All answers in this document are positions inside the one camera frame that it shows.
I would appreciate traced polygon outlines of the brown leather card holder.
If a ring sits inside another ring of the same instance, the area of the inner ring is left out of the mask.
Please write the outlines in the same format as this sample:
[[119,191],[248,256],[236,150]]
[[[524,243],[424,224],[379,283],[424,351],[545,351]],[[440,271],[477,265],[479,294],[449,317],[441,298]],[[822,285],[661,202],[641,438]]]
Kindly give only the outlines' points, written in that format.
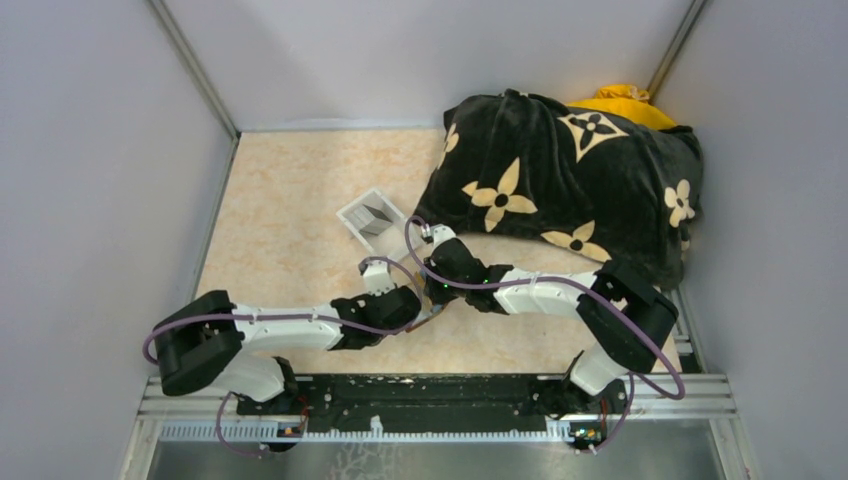
[[440,315],[453,297],[449,296],[448,287],[419,269],[404,286],[402,300],[408,316],[402,332],[411,333]]

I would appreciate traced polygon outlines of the white translucent plastic card box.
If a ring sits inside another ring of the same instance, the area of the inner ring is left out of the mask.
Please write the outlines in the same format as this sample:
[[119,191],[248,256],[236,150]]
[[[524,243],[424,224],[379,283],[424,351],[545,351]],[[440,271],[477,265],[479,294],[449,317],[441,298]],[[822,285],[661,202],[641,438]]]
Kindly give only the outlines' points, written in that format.
[[371,188],[336,212],[368,256],[401,261],[409,256],[404,227],[408,216],[382,191]]

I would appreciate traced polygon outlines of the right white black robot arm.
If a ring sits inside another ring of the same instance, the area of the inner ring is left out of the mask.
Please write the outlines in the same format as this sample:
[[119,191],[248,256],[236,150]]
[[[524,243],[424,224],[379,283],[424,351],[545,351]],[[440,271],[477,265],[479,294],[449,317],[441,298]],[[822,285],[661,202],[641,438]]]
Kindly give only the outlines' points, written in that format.
[[662,347],[678,310],[620,261],[594,272],[552,274],[513,265],[485,265],[457,238],[435,243],[419,263],[437,304],[464,299],[483,313],[544,314],[580,320],[595,342],[566,374],[563,398],[576,412],[590,411],[619,377],[648,374],[671,362]]

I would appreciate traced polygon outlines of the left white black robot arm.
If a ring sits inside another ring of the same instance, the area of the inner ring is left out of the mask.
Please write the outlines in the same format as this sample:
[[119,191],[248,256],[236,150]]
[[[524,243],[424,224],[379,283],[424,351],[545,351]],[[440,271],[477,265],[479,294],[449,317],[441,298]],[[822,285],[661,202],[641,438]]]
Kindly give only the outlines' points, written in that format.
[[213,388],[285,414],[297,406],[300,388],[284,352],[361,350],[424,318],[409,286],[300,309],[237,304],[213,290],[158,323],[142,354],[157,366],[166,396]]

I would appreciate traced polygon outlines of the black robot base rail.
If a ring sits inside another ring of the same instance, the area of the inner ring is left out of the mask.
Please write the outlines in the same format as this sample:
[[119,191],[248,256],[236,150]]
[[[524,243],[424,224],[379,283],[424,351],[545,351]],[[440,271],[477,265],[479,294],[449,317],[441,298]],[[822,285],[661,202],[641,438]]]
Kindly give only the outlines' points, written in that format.
[[589,396],[563,374],[303,374],[293,391],[258,402],[238,395],[244,416],[291,415],[309,433],[540,433],[583,415],[609,425],[627,404],[621,380]]

